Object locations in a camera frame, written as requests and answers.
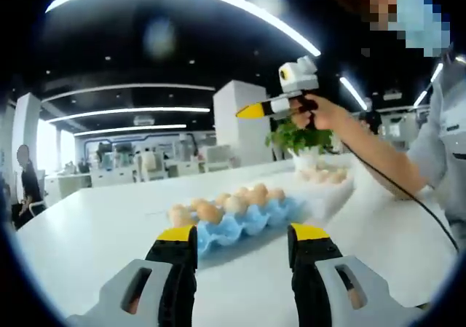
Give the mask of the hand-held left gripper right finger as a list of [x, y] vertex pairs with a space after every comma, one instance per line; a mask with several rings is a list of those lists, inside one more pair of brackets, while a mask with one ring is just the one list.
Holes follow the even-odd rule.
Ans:
[[342, 255], [321, 228], [288, 225], [288, 258], [300, 326], [409, 326], [421, 315], [394, 300], [383, 277]]

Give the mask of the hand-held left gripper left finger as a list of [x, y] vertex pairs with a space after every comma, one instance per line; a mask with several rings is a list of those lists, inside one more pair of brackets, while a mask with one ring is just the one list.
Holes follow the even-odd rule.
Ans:
[[197, 227], [161, 233], [144, 260], [135, 259], [106, 282], [98, 302], [67, 326], [191, 326], [197, 290]]

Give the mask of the person's right hand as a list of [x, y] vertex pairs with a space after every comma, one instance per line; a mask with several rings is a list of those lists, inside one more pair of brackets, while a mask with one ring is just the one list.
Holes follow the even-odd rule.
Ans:
[[[305, 110], [301, 103], [314, 101], [317, 109]], [[299, 129], [304, 129], [312, 122], [318, 130], [333, 130], [335, 133], [352, 119], [351, 114], [341, 106], [317, 95], [307, 94], [289, 100], [291, 120]]]

